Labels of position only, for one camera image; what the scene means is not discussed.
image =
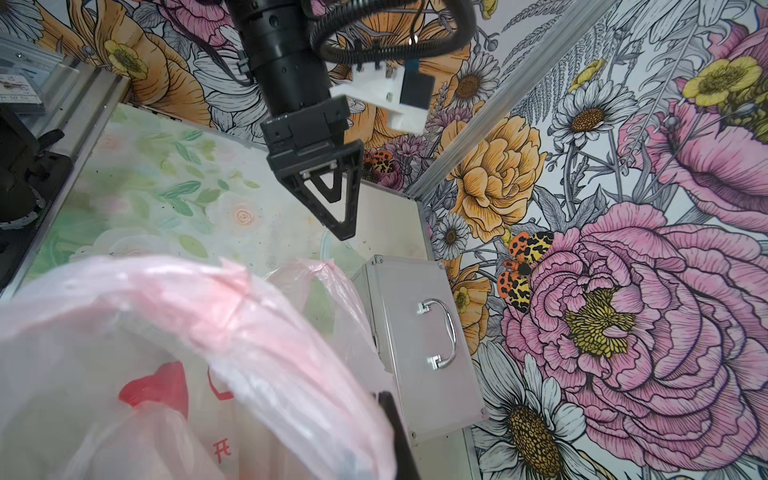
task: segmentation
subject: orange spotted butterfly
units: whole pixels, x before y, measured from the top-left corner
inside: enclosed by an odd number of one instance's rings
[[[371,166],[373,170],[380,172],[381,174],[390,174],[395,168],[392,165],[391,151],[388,150],[376,150],[373,152],[366,151],[363,154],[363,160]]]
[[[531,287],[528,278],[537,262],[552,246],[554,233],[522,232],[509,240],[509,256],[505,260],[506,271],[496,280],[498,295],[517,310],[525,313],[531,303]]]

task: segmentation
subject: plastic bag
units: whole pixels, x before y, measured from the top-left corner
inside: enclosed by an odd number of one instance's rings
[[[394,377],[384,370],[376,351],[371,326],[360,298],[333,261],[286,263],[267,275],[266,279],[279,288],[299,311],[304,311],[313,293],[312,280],[319,280],[334,305],[333,333],[326,337],[328,344],[369,392],[396,391]]]
[[[331,296],[357,316],[351,283],[335,280]],[[118,398],[179,360],[210,365],[210,385],[224,382],[317,478],[394,478],[392,428],[373,397],[278,289],[239,265],[94,257],[28,284],[0,304],[0,319],[0,452],[38,449],[28,457],[45,458],[49,478],[97,478],[143,455],[157,478],[216,478],[189,429],[192,409],[184,422],[167,399],[133,409]],[[99,359],[111,368],[93,368]],[[56,452],[22,438],[54,426],[69,435]]]

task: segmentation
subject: metal case handle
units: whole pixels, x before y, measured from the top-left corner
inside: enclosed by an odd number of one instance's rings
[[[432,305],[440,305],[445,311],[445,330],[448,332],[448,337],[450,337],[452,344],[451,355],[447,359],[442,358],[442,355],[430,356],[427,359],[429,361],[429,365],[432,366],[432,369],[437,370],[444,369],[450,365],[451,362],[453,362],[454,358],[456,358],[456,331],[454,330],[453,319],[451,318],[451,313],[448,311],[448,307],[445,306],[442,301],[437,300],[436,298],[428,298],[427,300],[419,303],[416,307],[416,313],[419,315],[427,313],[430,310],[429,307]]]

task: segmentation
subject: floral painted floor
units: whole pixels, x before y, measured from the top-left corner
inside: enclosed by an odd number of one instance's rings
[[[119,104],[26,279],[92,255],[148,253],[226,257],[258,275],[333,258],[351,274],[374,253],[425,258],[425,245],[410,200],[363,186],[358,235],[339,242],[277,183],[266,152]]]

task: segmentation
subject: daisy center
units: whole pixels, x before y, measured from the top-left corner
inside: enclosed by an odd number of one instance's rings
[[[554,478],[562,465],[554,436],[541,417],[527,407],[515,407],[509,414],[512,441],[525,463],[544,478]]]
[[[450,229],[445,232],[445,242],[448,245],[453,245],[456,243],[456,230]]]
[[[701,83],[699,83],[699,92],[701,94],[713,94],[728,90],[738,83],[745,74],[745,69],[731,65],[719,68],[702,78]]]
[[[458,81],[455,96],[462,100],[469,100],[480,91],[480,77],[475,74],[469,74]]]
[[[588,108],[576,115],[571,122],[573,131],[592,131],[597,125],[605,119],[605,112],[602,108]]]
[[[136,61],[137,59],[134,58],[129,52],[123,49],[118,49],[114,51],[113,55],[120,62],[120,64],[125,67],[126,70],[128,71],[141,70],[139,63]]]
[[[467,311],[467,305],[469,305],[469,291],[467,287],[463,286],[453,293],[453,301],[456,303],[456,309],[459,313]]]
[[[571,339],[582,352],[605,358],[627,352],[627,332],[634,326],[634,315],[614,310],[611,300],[615,291],[594,290],[584,295],[587,304],[578,312],[565,311]]]

